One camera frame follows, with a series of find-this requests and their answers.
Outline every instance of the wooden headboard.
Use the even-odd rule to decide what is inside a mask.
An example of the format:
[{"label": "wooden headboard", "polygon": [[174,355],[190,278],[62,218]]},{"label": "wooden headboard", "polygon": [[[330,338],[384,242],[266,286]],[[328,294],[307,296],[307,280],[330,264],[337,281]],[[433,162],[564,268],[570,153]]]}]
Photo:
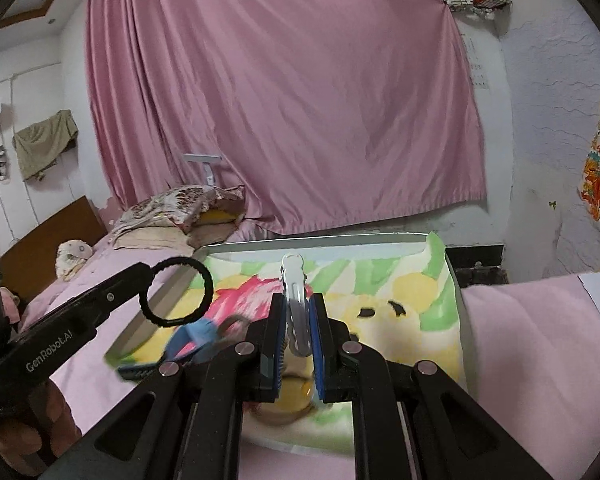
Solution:
[{"label": "wooden headboard", "polygon": [[59,244],[77,239],[92,246],[106,234],[87,197],[80,197],[4,253],[2,286],[29,303],[56,280]]}]

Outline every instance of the bed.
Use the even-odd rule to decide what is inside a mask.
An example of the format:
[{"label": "bed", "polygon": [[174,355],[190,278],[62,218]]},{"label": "bed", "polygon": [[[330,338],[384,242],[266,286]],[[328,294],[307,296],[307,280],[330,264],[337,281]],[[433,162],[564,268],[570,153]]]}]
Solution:
[{"label": "bed", "polygon": [[[85,209],[86,199],[80,200],[81,204],[49,221],[63,224],[76,214],[93,215]],[[42,231],[45,224],[38,229]],[[24,328],[134,262],[153,265],[174,254],[172,250],[113,250],[104,234],[103,228],[94,230],[93,236],[100,237],[94,242],[95,254],[69,283],[52,280],[42,288],[41,282],[25,289],[10,272],[13,253],[5,255],[5,283],[16,292],[18,286],[22,291],[40,289],[34,297],[24,294],[29,300]],[[81,237],[77,232],[64,236]],[[40,239],[47,240],[41,250],[49,244],[49,236]],[[26,248],[29,241],[22,240],[11,251],[21,250],[21,244]],[[30,250],[22,254],[30,258]],[[52,277],[47,273],[46,280]],[[150,290],[152,305],[173,303],[187,283],[173,271],[161,273]],[[470,324],[475,341],[475,359],[466,366],[475,369],[476,399],[556,480],[579,480],[600,451],[600,315],[579,278],[473,286],[462,296],[468,319],[461,322]],[[135,298],[113,312],[96,338],[52,377],[83,432],[133,388],[106,364],[104,354],[138,311]],[[242,480],[323,476],[325,470],[334,480],[355,476],[351,457],[303,456],[246,442],[242,446]]]}]

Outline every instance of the human hand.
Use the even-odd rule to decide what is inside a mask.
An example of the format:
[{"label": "human hand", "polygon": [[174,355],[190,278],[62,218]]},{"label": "human hand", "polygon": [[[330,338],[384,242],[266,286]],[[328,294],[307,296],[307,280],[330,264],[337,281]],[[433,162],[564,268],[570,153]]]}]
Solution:
[{"label": "human hand", "polygon": [[[51,451],[60,456],[80,439],[82,432],[75,425],[71,408],[58,387],[49,381],[46,390],[46,416],[53,423],[49,434]],[[41,447],[42,440],[34,428],[11,419],[0,424],[0,455],[17,472],[34,474],[23,457],[36,453]]]}]

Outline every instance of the metal clip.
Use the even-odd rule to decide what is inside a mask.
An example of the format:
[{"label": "metal clip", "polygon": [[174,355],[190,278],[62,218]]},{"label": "metal clip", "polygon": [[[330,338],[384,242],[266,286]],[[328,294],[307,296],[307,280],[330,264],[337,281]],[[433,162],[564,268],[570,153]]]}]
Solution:
[{"label": "metal clip", "polygon": [[304,292],[304,260],[300,254],[286,254],[282,257],[282,284],[286,299],[286,336],[289,349],[298,357],[311,355],[309,334],[309,309]]}]

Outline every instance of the curtain fold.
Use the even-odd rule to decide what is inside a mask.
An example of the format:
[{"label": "curtain fold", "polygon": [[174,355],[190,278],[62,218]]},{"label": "curtain fold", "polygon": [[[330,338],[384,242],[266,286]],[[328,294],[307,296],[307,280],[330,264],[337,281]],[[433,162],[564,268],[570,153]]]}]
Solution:
[{"label": "curtain fold", "polygon": [[123,206],[204,182],[279,234],[485,197],[464,47],[442,0],[89,0],[98,145]]}]

